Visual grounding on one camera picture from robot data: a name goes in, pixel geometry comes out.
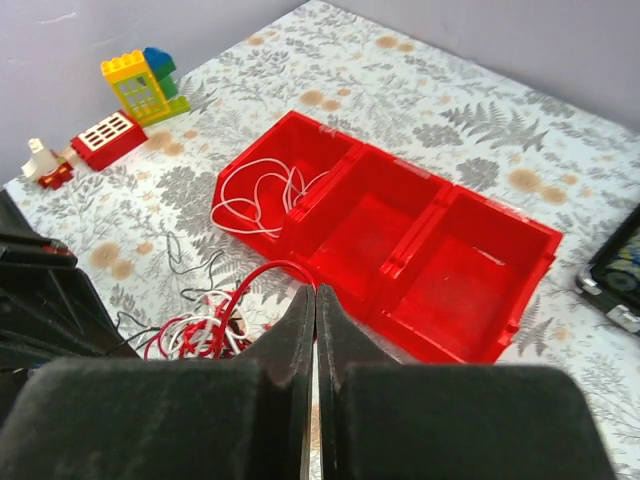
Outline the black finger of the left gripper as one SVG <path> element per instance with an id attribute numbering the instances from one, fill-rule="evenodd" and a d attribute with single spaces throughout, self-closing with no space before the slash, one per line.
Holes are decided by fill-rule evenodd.
<path id="1" fill-rule="evenodd" d="M 1 398 L 59 357 L 137 359 L 77 257 L 36 233 L 1 191 Z"/>

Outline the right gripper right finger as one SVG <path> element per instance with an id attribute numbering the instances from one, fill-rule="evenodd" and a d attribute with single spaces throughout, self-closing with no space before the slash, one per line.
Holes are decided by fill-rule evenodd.
<path id="1" fill-rule="evenodd" d="M 611 479 L 586 399 L 536 365 L 402 364 L 316 296 L 327 479 Z"/>

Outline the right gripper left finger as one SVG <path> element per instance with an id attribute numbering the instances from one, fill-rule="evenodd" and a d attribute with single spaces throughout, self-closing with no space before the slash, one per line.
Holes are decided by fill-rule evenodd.
<path id="1" fill-rule="evenodd" d="M 1 430 L 5 479 L 305 479 L 315 295 L 230 360 L 55 360 Z"/>

